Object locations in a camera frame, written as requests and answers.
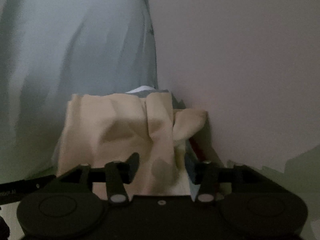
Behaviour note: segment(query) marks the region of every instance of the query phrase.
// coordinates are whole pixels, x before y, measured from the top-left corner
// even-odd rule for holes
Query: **pink wall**
[[[284,171],[320,144],[320,0],[149,0],[158,80],[209,112],[226,163]]]

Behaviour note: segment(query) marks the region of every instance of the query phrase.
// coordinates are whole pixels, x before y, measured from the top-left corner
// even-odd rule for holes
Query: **wall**
[[[207,149],[320,203],[320,0],[149,5],[159,86],[208,111]],[[320,239],[311,213],[303,236]]]

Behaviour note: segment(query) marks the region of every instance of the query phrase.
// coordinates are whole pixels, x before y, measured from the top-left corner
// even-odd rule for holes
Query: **gray cloth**
[[[144,0],[0,0],[0,183],[50,167],[72,94],[157,87]]]

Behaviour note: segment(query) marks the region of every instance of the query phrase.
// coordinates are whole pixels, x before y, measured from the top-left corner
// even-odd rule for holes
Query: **beige fabric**
[[[205,120],[203,110],[174,111],[170,93],[152,93],[147,98],[74,95],[61,136],[57,176],[81,163],[100,168],[138,152],[139,170],[133,182],[125,185],[130,197],[189,195],[185,140]],[[103,183],[96,183],[93,192],[106,199]]]

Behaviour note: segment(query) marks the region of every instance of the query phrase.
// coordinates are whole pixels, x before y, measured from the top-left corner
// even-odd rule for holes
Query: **black device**
[[[188,154],[185,166],[191,181],[200,184],[195,201],[190,196],[129,201],[123,183],[131,183],[139,168],[134,153],[104,168],[79,165],[57,178],[0,185],[0,204],[22,199],[17,218],[23,240],[301,239],[308,211],[295,194],[247,166],[218,168]],[[106,183],[107,201],[92,193],[93,182]],[[222,182],[232,184],[232,193],[218,200]]]

